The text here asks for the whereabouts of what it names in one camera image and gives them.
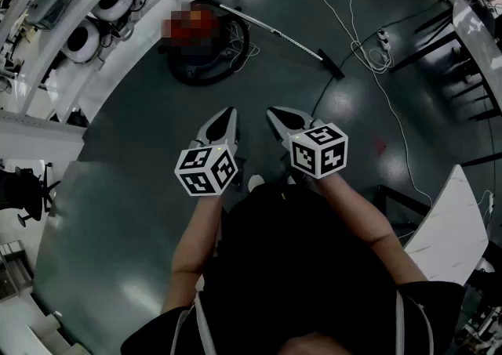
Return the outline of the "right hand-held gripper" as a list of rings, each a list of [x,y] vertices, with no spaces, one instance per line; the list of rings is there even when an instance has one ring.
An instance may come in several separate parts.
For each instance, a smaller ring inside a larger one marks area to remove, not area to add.
[[[290,164],[297,170],[322,179],[347,166],[348,136],[333,123],[289,136],[289,130],[306,129],[314,118],[290,107],[270,107],[266,117],[276,140],[288,141]]]

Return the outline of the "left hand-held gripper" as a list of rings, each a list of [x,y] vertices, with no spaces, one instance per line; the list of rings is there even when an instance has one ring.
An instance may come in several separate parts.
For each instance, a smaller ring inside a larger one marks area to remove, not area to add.
[[[220,196],[226,190],[238,171],[230,151],[237,142],[238,112],[234,107],[219,111],[199,129],[199,148],[182,150],[174,171],[190,196]]]

